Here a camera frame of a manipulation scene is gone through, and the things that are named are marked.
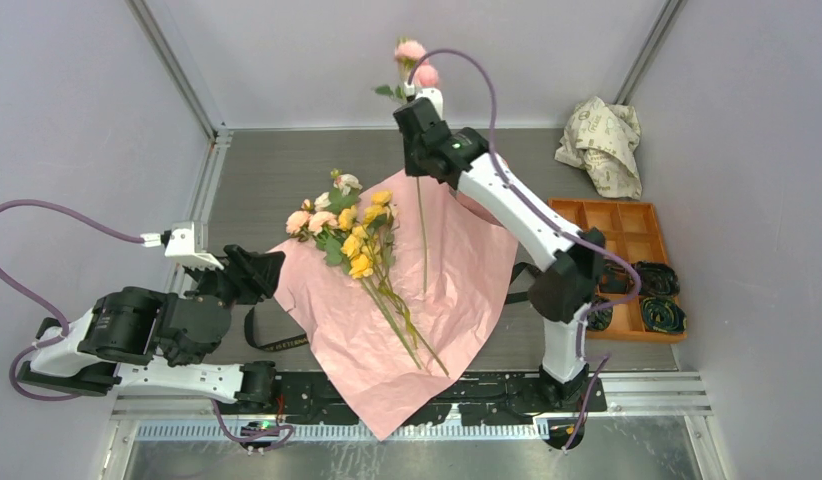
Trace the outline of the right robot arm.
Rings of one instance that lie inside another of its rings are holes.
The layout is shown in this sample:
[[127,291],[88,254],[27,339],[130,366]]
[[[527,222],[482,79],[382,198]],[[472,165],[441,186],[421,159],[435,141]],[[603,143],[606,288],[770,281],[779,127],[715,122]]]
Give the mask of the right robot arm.
[[490,140],[469,127],[451,130],[430,99],[410,101],[393,118],[407,173],[480,204],[532,258],[539,274],[527,297],[544,319],[540,388],[549,407],[569,409],[588,380],[585,322],[603,271],[604,235],[556,214],[511,173]]

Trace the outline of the orange compartment tray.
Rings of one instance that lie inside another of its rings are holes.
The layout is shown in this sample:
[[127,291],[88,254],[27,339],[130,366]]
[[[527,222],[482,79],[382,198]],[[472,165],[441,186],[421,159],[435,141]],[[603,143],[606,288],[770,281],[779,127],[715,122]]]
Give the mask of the orange compartment tray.
[[[548,203],[553,210],[579,227],[595,227],[601,231],[606,238],[606,249],[620,256],[632,267],[639,261],[670,266],[652,204],[567,198],[551,198]],[[591,314],[587,336],[663,344],[676,344],[684,340],[687,330],[680,335],[669,335],[645,328],[640,310],[640,300],[643,297],[652,296],[642,296],[639,292],[636,298],[624,304]]]

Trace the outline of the purple flower bouquet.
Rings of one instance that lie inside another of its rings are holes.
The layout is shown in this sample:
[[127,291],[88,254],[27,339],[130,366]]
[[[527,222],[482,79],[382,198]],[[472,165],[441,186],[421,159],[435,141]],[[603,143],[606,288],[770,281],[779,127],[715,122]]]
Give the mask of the purple flower bouquet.
[[504,308],[516,239],[431,179],[381,183],[398,207],[390,278],[432,352],[415,365],[364,289],[327,266],[312,244],[288,240],[275,294],[304,329],[333,386],[379,440],[450,387]]

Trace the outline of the pink cylindrical vase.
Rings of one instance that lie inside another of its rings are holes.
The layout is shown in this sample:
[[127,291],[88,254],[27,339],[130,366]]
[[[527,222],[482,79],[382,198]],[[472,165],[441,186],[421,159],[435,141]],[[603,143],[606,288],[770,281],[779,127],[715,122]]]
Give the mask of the pink cylindrical vase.
[[488,209],[486,209],[483,205],[481,205],[476,200],[472,199],[471,197],[465,195],[462,192],[457,192],[455,194],[456,200],[467,210],[473,213],[476,217],[484,220],[485,222],[501,227],[502,224],[496,219],[494,215],[490,213]]

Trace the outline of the peach rose spray stem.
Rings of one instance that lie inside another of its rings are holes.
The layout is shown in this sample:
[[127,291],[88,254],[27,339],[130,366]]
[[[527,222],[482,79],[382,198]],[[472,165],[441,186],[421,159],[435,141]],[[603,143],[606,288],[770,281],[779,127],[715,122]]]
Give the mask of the peach rose spray stem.
[[347,205],[344,198],[349,196],[359,202],[358,211],[362,212],[370,204],[370,196],[378,191],[369,195],[368,202],[363,202],[363,185],[357,176],[334,169],[331,179],[329,190],[314,200],[303,201],[299,209],[289,215],[285,230],[290,238],[300,243],[312,243],[323,253],[327,266],[336,267],[347,275],[346,269],[340,265],[342,239],[338,227],[339,211]]

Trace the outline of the crumpled printed paper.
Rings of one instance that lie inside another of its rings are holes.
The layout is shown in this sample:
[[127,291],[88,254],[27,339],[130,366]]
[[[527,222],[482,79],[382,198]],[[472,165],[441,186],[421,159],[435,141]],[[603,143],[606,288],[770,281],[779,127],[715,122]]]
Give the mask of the crumpled printed paper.
[[635,151],[641,136],[634,107],[594,96],[575,107],[554,159],[586,172],[604,198],[639,200],[643,187]]

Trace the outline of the yellow flower stem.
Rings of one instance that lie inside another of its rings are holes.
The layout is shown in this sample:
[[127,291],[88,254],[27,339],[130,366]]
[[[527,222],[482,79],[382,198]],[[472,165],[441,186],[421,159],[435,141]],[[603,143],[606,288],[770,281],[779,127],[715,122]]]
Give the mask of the yellow flower stem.
[[398,230],[393,192],[381,190],[372,194],[370,204],[362,212],[358,211],[358,201],[347,196],[344,202],[347,205],[338,215],[342,239],[340,265],[373,300],[417,369],[430,369],[419,353],[423,349],[447,375],[449,371],[445,363],[415,325],[408,303],[397,293],[391,279],[391,269],[397,261],[394,246]]

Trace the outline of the pink rose stem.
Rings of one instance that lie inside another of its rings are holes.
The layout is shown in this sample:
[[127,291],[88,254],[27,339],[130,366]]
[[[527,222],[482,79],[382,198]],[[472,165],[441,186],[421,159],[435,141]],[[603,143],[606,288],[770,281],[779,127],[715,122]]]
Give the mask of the pink rose stem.
[[[421,58],[427,53],[425,47],[418,42],[417,40],[407,38],[407,37],[400,37],[397,40],[397,45],[394,49],[394,60],[397,64],[400,80],[402,81],[401,86],[397,86],[396,88],[391,87],[390,85],[384,84],[379,85],[373,88],[373,91],[382,97],[389,98],[391,100],[397,101],[400,104],[404,104],[407,102],[406,94],[404,93],[404,85],[408,83],[413,83],[419,87],[428,86],[437,86],[439,82],[439,75],[436,69],[431,68],[431,71],[434,75],[429,75],[424,73],[423,79],[420,82],[416,80],[411,81],[409,79],[410,73],[413,68],[417,65],[417,63],[421,60]],[[423,195],[422,195],[422,188],[420,179],[417,178],[415,180],[415,187],[416,187],[416,200],[417,200],[417,213],[418,213],[418,220],[420,222],[420,235],[422,241],[422,262],[423,262],[423,270],[422,270],[422,287],[421,293],[423,296],[426,296],[428,293],[428,266],[429,266],[429,254],[428,254],[428,238],[427,238],[427,231],[426,231],[426,224],[425,224],[425,214],[424,214],[424,205],[423,205]]]

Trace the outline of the rolled black ribbon left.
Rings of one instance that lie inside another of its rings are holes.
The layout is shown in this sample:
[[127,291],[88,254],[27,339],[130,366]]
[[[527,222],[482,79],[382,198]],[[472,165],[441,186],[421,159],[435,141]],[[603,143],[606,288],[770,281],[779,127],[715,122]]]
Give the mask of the rolled black ribbon left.
[[633,286],[633,279],[629,272],[619,263],[605,259],[602,274],[598,282],[601,293],[624,295]]

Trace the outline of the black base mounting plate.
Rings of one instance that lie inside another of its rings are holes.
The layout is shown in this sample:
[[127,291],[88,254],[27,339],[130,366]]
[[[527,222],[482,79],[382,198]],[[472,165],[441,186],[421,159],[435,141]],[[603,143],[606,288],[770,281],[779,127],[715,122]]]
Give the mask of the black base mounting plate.
[[[280,415],[303,425],[354,425],[360,415],[341,398],[323,373],[281,372],[271,381],[248,380],[269,397],[249,394],[235,404],[221,404],[226,415]],[[421,407],[412,410],[403,424],[442,424],[457,407],[464,426],[521,425],[546,413],[578,415],[583,404],[590,413],[604,411],[607,403],[602,383],[582,371],[573,387],[557,387],[544,370],[538,372],[469,372]]]

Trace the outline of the rolled black ribbon back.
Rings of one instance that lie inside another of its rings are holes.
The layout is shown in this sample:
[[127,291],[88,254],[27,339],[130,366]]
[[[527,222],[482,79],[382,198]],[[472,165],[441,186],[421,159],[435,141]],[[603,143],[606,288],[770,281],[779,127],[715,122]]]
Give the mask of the rolled black ribbon back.
[[680,293],[678,275],[670,266],[639,261],[633,264],[633,268],[641,280],[642,296],[675,297]]

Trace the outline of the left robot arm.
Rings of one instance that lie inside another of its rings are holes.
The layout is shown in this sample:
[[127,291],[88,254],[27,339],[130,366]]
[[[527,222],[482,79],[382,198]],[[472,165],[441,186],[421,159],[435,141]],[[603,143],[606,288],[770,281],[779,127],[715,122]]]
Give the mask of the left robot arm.
[[193,289],[182,294],[125,287],[98,299],[81,318],[45,319],[32,356],[13,374],[21,384],[59,397],[134,394],[200,395],[241,403],[256,413],[279,397],[271,361],[212,365],[236,306],[254,306],[275,293],[283,252],[248,252],[227,245],[221,257],[181,256]]

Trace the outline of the rolled black ribbon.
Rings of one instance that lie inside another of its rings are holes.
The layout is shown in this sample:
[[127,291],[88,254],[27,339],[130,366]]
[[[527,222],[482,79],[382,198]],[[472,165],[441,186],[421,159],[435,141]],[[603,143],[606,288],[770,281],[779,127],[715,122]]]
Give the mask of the rolled black ribbon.
[[598,282],[601,293],[624,295],[633,286],[633,279],[629,272],[619,263],[605,259],[602,274]]
[[643,297],[641,316],[648,331],[680,335],[687,330],[687,315],[670,297]]
[[633,268],[641,280],[642,296],[675,297],[680,293],[678,275],[670,266],[639,261],[633,264]]

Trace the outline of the rolled black ribbon front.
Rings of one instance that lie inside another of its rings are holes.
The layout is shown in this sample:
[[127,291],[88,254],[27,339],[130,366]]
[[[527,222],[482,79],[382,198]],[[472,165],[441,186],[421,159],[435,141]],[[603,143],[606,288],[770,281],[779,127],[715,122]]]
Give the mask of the rolled black ribbon front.
[[687,330],[687,315],[670,297],[643,297],[641,316],[648,331],[680,335]]

